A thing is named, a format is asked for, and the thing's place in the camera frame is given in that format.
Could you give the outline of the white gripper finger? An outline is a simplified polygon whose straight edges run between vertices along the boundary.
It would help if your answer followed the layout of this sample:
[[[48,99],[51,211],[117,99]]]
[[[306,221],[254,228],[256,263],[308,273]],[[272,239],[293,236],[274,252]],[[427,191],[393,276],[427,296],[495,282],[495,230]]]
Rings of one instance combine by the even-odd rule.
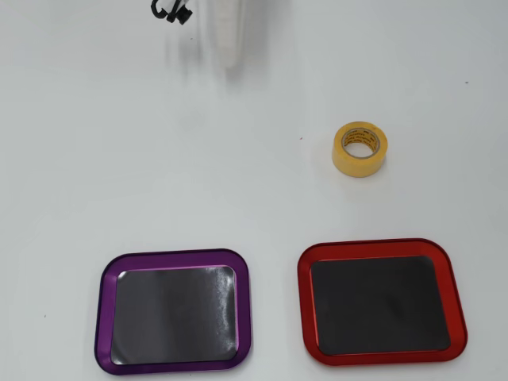
[[[215,51],[221,71],[229,76],[237,71],[243,51],[244,20],[247,2],[215,2]]]

